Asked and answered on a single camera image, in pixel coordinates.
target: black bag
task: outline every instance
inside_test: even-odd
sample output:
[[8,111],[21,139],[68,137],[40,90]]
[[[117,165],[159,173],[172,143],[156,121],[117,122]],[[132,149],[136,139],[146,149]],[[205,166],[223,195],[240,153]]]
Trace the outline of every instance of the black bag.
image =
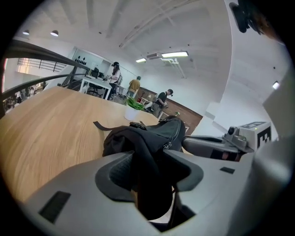
[[132,163],[119,172],[122,178],[128,175],[127,183],[121,187],[137,192],[140,212],[148,220],[164,215],[172,203],[172,185],[161,171],[163,150],[181,151],[185,135],[183,121],[168,116],[151,126],[131,122],[130,126],[105,128],[97,121],[94,124],[100,130],[111,130],[104,142],[103,156],[134,151]]

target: white plant pot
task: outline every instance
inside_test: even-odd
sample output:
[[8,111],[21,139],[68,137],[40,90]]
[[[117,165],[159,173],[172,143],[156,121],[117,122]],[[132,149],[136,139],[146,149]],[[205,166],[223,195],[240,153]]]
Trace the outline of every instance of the white plant pot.
[[126,110],[125,110],[125,119],[127,120],[134,120],[135,117],[137,116],[139,110],[136,110],[128,105],[126,105]]

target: person in black shirt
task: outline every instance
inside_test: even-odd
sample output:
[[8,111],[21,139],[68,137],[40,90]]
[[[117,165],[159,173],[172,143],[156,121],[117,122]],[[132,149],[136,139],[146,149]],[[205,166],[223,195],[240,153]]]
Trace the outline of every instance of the person in black shirt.
[[162,92],[159,94],[157,100],[155,101],[153,105],[153,115],[158,118],[159,115],[161,114],[161,111],[163,107],[168,107],[166,101],[167,96],[173,96],[173,90],[169,89],[166,92]]

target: zipper pull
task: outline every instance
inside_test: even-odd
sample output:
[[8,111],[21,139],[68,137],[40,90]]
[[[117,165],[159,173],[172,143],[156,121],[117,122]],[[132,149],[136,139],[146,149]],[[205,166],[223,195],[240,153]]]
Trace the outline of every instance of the zipper pull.
[[168,150],[171,146],[172,146],[172,143],[168,142],[163,146],[163,150]]

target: yellow shirt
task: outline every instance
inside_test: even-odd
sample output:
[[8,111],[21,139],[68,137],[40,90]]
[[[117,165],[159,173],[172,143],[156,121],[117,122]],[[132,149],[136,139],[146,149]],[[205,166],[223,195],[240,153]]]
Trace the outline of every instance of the yellow shirt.
[[131,82],[129,84],[130,84],[129,91],[131,91],[133,93],[135,93],[140,87],[140,82],[137,79],[131,80]]

